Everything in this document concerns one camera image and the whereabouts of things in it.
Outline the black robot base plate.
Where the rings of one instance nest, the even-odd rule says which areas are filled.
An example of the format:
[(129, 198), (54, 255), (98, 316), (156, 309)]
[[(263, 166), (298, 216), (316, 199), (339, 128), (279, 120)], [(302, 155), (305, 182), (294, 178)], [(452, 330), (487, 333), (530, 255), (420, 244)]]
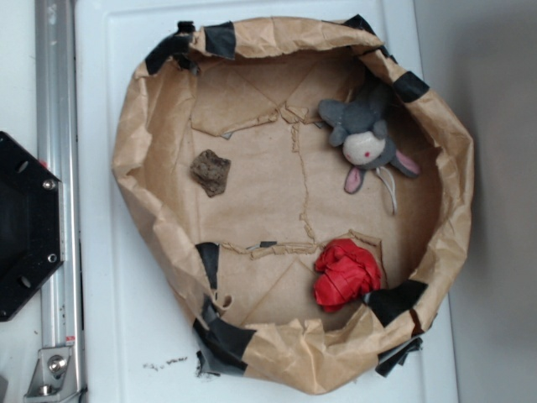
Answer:
[(61, 182), (1, 133), (1, 321), (12, 320), (63, 261)]

